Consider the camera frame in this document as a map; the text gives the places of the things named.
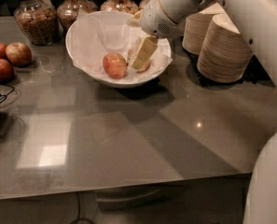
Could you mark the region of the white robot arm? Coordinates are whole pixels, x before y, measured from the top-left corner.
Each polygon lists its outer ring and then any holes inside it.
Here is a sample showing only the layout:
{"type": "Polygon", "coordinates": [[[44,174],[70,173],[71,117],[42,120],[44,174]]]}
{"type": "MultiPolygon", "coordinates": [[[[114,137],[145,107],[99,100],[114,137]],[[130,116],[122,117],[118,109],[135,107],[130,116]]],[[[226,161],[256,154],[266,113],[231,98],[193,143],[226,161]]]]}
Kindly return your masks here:
{"type": "MultiPolygon", "coordinates": [[[[150,35],[173,37],[183,19],[212,1],[225,9],[277,88],[276,0],[151,0],[139,25],[150,35]]],[[[277,133],[256,160],[242,224],[277,224],[277,133]]]]}

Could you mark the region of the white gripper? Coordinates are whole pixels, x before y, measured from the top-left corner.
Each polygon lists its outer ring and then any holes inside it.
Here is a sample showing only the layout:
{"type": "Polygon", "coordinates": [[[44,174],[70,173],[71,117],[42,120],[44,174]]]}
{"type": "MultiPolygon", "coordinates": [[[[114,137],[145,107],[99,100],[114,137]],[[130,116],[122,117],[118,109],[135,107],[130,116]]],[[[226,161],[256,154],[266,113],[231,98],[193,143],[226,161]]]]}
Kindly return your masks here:
{"type": "Polygon", "coordinates": [[[139,36],[131,49],[130,66],[139,70],[158,47],[156,38],[177,38],[185,28],[184,9],[174,0],[150,0],[128,20],[130,27],[140,27],[149,36],[139,36]]]}

